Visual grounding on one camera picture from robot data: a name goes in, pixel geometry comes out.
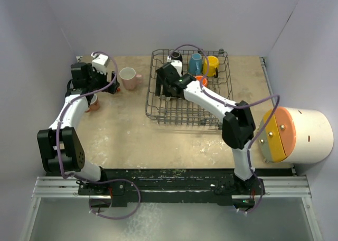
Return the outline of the pink faceted mug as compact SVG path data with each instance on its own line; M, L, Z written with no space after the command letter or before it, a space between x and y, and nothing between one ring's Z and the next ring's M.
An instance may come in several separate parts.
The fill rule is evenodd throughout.
M126 67L120 70L119 76L126 90L132 91L143 81L143 76L134 68Z

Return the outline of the small salmon pink cup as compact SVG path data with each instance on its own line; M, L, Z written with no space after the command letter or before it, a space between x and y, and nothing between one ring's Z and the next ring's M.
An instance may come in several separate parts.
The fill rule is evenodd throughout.
M85 111L86 113L88 112L95 112L100 108L100 102L98 99L97 94L93 94L93 97L91 99L91 102L89 104L88 109Z

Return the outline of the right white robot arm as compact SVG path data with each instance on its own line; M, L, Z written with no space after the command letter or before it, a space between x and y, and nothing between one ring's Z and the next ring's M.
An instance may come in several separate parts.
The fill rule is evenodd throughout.
M240 194L247 194L254 187L251 177L255 168L251 164L250 150L256 129L248 104L221 97L190 74L180 76L170 63L157 69L156 73L172 96L198 104L221 122L222 139L232 148L234 173L238 177L235 189Z

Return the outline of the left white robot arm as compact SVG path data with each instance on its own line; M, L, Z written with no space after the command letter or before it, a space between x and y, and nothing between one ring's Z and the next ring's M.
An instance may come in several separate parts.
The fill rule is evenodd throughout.
M85 159L85 152L76 133L76 128L94 102L96 93L118 92L119 82L111 73L107 81L108 63L91 61L71 65L72 78L67 84L65 102L57 119L48 129L37 133L37 142L46 173L71 176L90 182L90 189L96 194L107 192L109 182L101 177L101 168Z

